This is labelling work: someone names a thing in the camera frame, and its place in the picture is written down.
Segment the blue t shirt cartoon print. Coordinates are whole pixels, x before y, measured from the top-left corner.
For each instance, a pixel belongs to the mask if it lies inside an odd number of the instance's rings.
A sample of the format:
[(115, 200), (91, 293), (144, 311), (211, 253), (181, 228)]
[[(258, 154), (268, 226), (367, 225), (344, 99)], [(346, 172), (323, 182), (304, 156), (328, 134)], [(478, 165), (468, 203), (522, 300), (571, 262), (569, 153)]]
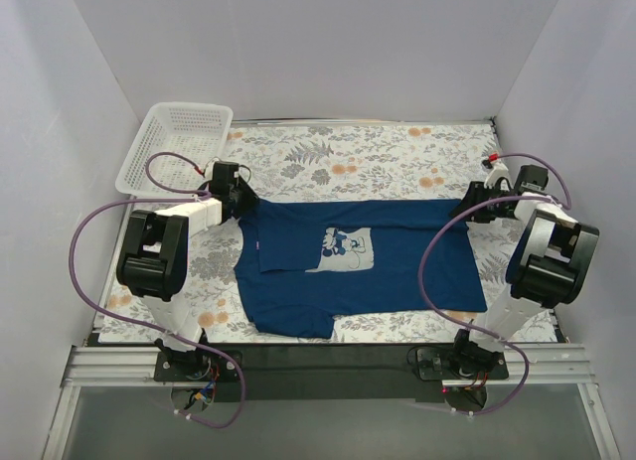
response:
[(240, 218), (239, 297), (261, 333), (331, 337), (338, 316), (487, 309), (460, 222), (422, 255), (449, 220), (455, 199), (333, 203), (261, 201)]

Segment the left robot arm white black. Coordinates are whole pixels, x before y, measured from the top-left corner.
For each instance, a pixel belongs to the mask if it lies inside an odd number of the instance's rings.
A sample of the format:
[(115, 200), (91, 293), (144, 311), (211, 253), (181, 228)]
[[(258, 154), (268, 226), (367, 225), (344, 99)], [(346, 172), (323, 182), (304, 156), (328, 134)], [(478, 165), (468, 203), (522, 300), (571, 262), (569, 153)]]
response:
[(191, 239), (257, 207), (259, 197), (240, 174), (244, 165), (217, 161), (204, 171), (201, 190), (211, 196), (155, 212), (130, 214), (116, 266), (118, 282), (150, 311), (166, 333), (156, 345), (170, 363), (198, 366), (203, 336), (183, 295)]

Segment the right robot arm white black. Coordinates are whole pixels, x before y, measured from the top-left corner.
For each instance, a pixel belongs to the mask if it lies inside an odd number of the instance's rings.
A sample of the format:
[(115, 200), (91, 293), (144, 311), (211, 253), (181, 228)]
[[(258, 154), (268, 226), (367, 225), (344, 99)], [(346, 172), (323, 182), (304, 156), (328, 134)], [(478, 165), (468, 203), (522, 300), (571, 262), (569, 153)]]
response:
[(504, 343), (536, 315), (559, 304), (572, 303), (581, 291), (597, 247), (598, 228), (578, 222), (554, 200), (539, 201), (546, 194), (549, 171), (524, 165), (515, 181), (499, 161), (483, 162), (488, 175), (472, 182), (465, 197), (450, 215), (488, 200), (521, 196), (521, 201), (502, 202), (466, 216), (466, 222), (487, 224), (514, 219), (525, 224), (506, 271), (506, 287), (494, 304), (477, 318), (476, 325), (496, 334), (460, 329), (447, 366), (462, 378), (488, 375), (504, 364)]

